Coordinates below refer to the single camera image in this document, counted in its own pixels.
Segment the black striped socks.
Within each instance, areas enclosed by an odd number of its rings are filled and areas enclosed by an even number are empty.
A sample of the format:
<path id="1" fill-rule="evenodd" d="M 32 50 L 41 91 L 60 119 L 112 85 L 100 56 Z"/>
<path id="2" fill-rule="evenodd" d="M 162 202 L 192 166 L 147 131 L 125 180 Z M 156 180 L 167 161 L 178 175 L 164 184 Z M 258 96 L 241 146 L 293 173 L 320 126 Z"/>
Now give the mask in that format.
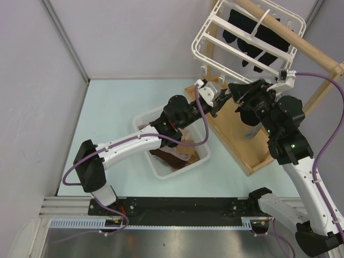
<path id="1" fill-rule="evenodd" d="M 240 106 L 235 110 L 240 114 L 241 121 L 248 126 L 256 126 L 260 123 L 258 117 L 252 110 L 244 110 Z"/>

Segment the white clip hanger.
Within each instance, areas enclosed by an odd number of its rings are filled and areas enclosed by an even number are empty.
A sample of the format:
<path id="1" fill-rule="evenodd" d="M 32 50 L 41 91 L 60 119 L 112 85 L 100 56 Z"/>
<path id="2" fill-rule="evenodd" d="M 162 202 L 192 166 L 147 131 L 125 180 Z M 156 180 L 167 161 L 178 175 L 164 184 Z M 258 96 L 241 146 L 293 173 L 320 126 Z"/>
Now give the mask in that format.
<path id="1" fill-rule="evenodd" d="M 248 83 L 277 79 L 280 70 L 291 68 L 297 48 L 235 1 L 217 1 L 191 51 L 203 76 Z"/>

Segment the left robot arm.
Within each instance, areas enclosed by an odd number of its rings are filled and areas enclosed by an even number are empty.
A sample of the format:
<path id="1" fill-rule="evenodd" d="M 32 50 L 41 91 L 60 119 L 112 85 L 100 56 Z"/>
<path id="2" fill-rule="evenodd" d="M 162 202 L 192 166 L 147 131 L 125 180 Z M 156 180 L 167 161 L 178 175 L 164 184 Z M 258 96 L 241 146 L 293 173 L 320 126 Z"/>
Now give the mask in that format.
<path id="1" fill-rule="evenodd" d="M 230 99 L 231 94 L 221 90 L 215 96 L 196 92 L 196 99 L 188 102 L 182 95 L 173 96 L 164 106 L 160 116 L 129 137 L 95 144 L 84 141 L 75 157 L 72 169 L 76 171 L 79 185 L 90 193 L 100 208 L 108 215 L 118 211 L 117 195 L 106 179 L 106 170 L 116 163 L 141 152 L 161 150 L 165 147 L 196 147 L 206 143 L 184 140 L 182 130 L 195 121 L 206 119 L 206 114 L 215 117 L 217 112 Z"/>

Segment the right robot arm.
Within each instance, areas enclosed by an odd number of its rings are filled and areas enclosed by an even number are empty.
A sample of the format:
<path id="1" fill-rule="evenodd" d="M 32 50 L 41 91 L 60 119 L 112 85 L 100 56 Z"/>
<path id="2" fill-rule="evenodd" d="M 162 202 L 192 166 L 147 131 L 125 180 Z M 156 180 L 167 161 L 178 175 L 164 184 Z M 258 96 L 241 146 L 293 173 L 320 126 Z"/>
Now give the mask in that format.
<path id="1" fill-rule="evenodd" d="M 316 257 L 343 244 L 343 215 L 321 180 L 314 152 L 299 130 L 305 119 L 302 101 L 293 96 L 276 98 L 276 91 L 265 80 L 250 84 L 229 83 L 233 101 L 243 123 L 261 123 L 268 133 L 268 149 L 291 178 L 306 213 L 281 201 L 269 190 L 259 189 L 249 200 L 255 216 L 267 213 L 291 230 L 301 250 Z"/>

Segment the grey socks pair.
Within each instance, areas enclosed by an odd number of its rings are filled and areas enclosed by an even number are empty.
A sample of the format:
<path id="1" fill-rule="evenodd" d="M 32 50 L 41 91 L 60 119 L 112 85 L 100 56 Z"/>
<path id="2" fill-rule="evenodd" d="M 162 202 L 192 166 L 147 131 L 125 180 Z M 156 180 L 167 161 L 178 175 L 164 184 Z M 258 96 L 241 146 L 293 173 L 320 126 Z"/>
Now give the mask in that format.
<path id="1" fill-rule="evenodd" d="M 250 140 L 250 139 L 254 138 L 258 134 L 258 132 L 260 131 L 261 127 L 262 127 L 262 125 L 259 123 L 256 126 L 253 126 L 252 128 L 250 128 L 244 134 L 245 139 Z"/>

